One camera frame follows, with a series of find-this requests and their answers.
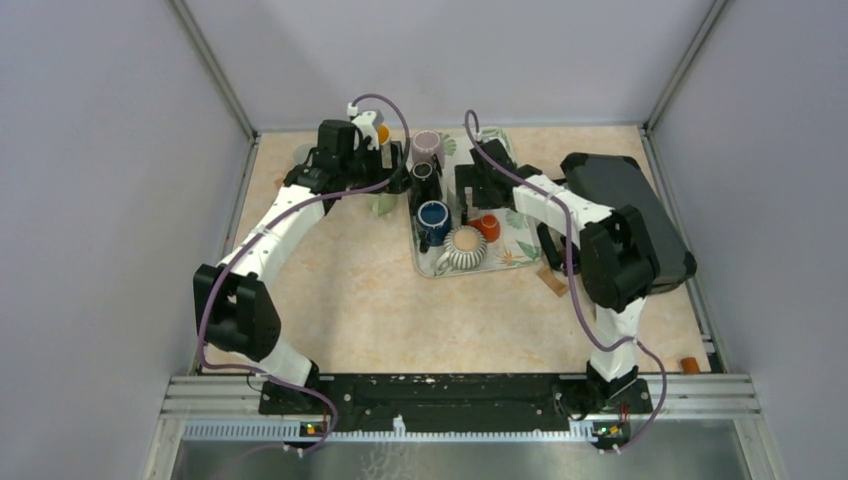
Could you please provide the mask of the small orange cup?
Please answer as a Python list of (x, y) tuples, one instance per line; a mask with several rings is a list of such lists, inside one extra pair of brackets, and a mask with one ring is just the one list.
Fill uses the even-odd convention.
[(494, 214), (484, 214), (479, 218), (470, 220), (468, 224), (479, 230), (488, 243), (496, 242), (501, 236), (501, 224)]

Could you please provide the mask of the light green mug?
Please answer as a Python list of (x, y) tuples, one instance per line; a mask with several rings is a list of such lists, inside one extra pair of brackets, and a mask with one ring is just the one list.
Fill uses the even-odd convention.
[(376, 218), (382, 218), (390, 214), (397, 206), (399, 196), (397, 194), (379, 193), (369, 198), (369, 208)]

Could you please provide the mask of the grey striped mug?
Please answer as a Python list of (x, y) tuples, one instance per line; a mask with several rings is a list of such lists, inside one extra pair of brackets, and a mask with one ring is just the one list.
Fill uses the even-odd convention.
[(435, 264), (435, 272), (448, 269), (469, 271), (481, 265), (488, 252), (483, 234), (475, 227), (462, 225), (452, 229), (444, 240), (444, 251)]

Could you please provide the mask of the light blue dotted mug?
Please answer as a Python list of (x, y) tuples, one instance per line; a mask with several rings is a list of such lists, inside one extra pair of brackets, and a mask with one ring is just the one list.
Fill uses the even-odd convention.
[(312, 159), (315, 144), (305, 143), (295, 148), (292, 153), (293, 162), (297, 165), (308, 165)]

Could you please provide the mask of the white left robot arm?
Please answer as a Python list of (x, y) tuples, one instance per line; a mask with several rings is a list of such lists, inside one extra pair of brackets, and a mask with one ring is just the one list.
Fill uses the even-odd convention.
[(270, 208), (243, 241), (193, 277), (198, 349), (234, 354), (238, 367), (284, 383), (283, 401), (297, 413), (319, 404), (316, 364), (284, 339), (270, 288), (306, 233), (340, 199), (402, 193), (411, 139), (391, 137), (369, 112), (324, 120), (303, 160), (284, 176)]

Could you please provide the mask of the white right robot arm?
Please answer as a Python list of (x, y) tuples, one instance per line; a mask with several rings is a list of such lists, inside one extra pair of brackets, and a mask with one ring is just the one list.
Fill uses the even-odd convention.
[(638, 329), (656, 277), (656, 254), (643, 216), (630, 205), (614, 209), (588, 200), (532, 166), (497, 159), (503, 150), (497, 139), (472, 138), (471, 145), (474, 163), (509, 187), (509, 206), (566, 237), (566, 278), (581, 280), (595, 306), (595, 323), (589, 325), (579, 298), (572, 299), (594, 347), (586, 397), (594, 409), (614, 411), (638, 376)]

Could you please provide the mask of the navy blue mug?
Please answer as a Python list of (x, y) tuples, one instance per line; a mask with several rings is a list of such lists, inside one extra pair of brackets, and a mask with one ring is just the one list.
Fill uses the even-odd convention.
[(451, 212), (440, 200), (423, 202), (415, 214), (419, 233), (418, 250), (424, 254), (431, 247), (440, 247), (452, 228)]

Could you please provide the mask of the black octagonal mug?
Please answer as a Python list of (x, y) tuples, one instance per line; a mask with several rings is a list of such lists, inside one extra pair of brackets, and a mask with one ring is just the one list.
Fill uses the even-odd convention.
[(410, 203), (414, 209), (431, 200), (442, 200), (441, 175), (428, 161), (417, 162), (411, 169)]

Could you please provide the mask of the lilac mug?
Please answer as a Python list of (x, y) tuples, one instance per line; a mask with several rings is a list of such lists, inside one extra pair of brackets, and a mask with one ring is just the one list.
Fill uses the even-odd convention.
[(426, 162), (443, 167), (444, 156), (444, 145), (438, 132), (421, 130), (412, 137), (410, 158), (413, 164)]

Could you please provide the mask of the floral white serving tray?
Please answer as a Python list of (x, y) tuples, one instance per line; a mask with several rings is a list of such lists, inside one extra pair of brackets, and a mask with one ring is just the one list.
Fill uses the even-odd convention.
[(479, 265), (471, 269), (458, 269), (450, 265), (438, 265), (438, 259), (444, 253), (444, 246), (423, 244), (423, 231), (417, 222), (417, 205), (413, 199), (408, 201), (410, 213), (410, 235), (413, 265), (427, 278), (450, 277), (471, 273), (500, 271), (530, 266), (543, 257), (543, 250), (536, 232), (537, 222), (531, 217), (512, 209), (502, 207), (484, 209), (483, 202), (473, 198), (472, 189), (464, 190), (464, 197), (457, 194), (456, 169), (473, 163), (472, 145), (464, 132), (439, 133), (443, 151), (439, 158), (443, 161), (440, 173), (442, 202), (448, 206), (451, 214), (451, 226), (456, 228), (471, 222), (478, 230), (483, 229), (482, 219), (491, 215), (497, 220), (487, 243), (486, 255)]

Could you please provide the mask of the light wooden block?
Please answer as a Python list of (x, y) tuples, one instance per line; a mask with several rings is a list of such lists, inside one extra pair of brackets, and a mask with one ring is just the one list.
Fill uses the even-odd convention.
[(570, 291), (570, 287), (556, 275), (556, 271), (549, 266), (543, 266), (537, 271), (537, 276), (557, 297), (563, 297)]

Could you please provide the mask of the black poker chip case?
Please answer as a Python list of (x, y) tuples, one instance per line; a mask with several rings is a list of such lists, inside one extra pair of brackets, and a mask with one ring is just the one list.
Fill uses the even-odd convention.
[(639, 210), (659, 263), (654, 294), (675, 290), (695, 274), (694, 255), (634, 158), (573, 152), (560, 168), (576, 195), (614, 209), (630, 205)]

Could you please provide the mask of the small orange cylinder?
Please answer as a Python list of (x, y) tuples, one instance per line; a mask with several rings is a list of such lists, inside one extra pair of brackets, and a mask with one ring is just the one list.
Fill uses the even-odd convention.
[(685, 357), (680, 360), (681, 373), (683, 375), (698, 375), (701, 373), (698, 361), (694, 357)]

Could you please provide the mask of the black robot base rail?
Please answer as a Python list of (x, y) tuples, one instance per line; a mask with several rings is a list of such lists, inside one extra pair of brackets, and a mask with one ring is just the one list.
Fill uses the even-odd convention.
[(382, 432), (401, 419), (412, 433), (565, 431), (592, 415), (624, 420), (653, 400), (637, 378), (605, 391), (583, 374), (332, 374), (301, 393), (266, 382), (262, 415), (306, 415), (338, 433)]

